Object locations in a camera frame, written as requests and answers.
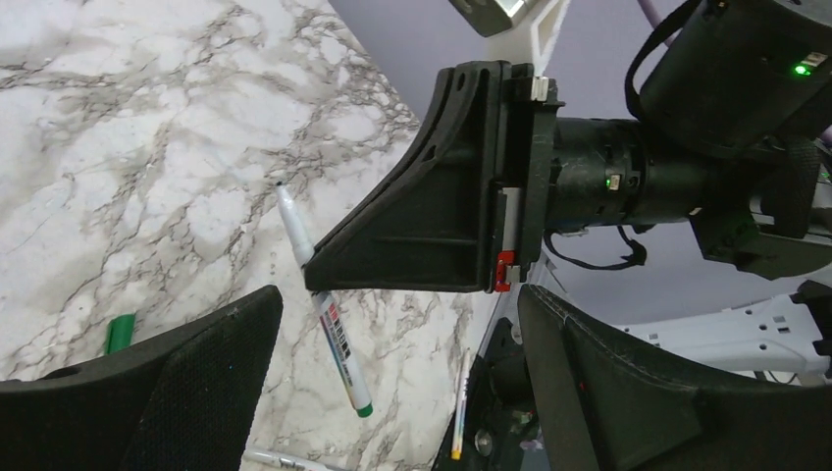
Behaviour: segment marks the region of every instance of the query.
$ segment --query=screw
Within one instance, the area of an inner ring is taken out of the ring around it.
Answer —
[[[492,454],[493,443],[491,434],[483,429],[478,430],[477,435],[474,436],[474,447],[483,456]]]

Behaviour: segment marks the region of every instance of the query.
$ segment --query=white marker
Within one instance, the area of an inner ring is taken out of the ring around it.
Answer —
[[[303,221],[300,219],[294,200],[291,199],[282,183],[278,183],[278,205],[281,210],[281,218],[284,220],[284,226],[286,226],[289,242],[291,242],[291,249],[294,252],[294,259],[297,260],[297,265],[303,270],[306,262],[315,254],[315,246],[303,227]],[[312,301],[315,303],[315,308],[318,309],[321,326],[324,328],[324,334],[327,337],[336,366],[338,366],[338,372],[343,381],[343,386],[346,388],[349,401],[352,402],[352,408],[358,412],[359,417],[369,417],[373,413],[373,402],[370,398],[370,392],[367,390],[364,375],[361,373],[361,367],[352,353],[349,339],[340,321],[336,301],[329,291],[313,292]]]
[[[256,446],[247,446],[242,457],[258,463],[268,464],[275,468],[293,468],[303,471],[346,471],[337,466],[321,464],[309,459],[299,458],[270,449],[258,448]]]
[[[456,416],[453,422],[453,440],[450,445],[450,459],[462,457],[462,432],[465,431],[465,406],[468,403],[468,377],[471,370],[471,352],[462,353],[459,370],[459,385],[456,389]]]

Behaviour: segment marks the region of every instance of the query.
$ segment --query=green marker cap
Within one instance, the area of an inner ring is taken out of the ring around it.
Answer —
[[[355,409],[355,411],[358,412],[358,417],[366,419],[367,417],[370,417],[370,414],[373,413],[373,404],[367,404],[366,406],[361,407],[360,409]]]
[[[112,321],[107,327],[107,343],[104,354],[109,355],[127,348],[132,343],[132,330],[135,327],[135,314],[124,314]]]

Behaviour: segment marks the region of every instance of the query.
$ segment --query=marble countertop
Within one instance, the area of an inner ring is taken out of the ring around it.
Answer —
[[[249,441],[429,468],[487,301],[339,293],[375,406],[359,419],[276,205],[287,181],[323,236],[419,127],[326,1],[6,2],[0,110],[0,379],[100,355],[119,314],[140,341],[274,284],[286,309]]]

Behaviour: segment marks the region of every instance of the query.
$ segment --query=red clip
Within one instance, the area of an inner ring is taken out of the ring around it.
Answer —
[[[514,251],[504,250],[496,256],[496,271],[494,272],[494,291],[506,292],[511,289],[511,283],[505,282],[505,271],[514,263]]]

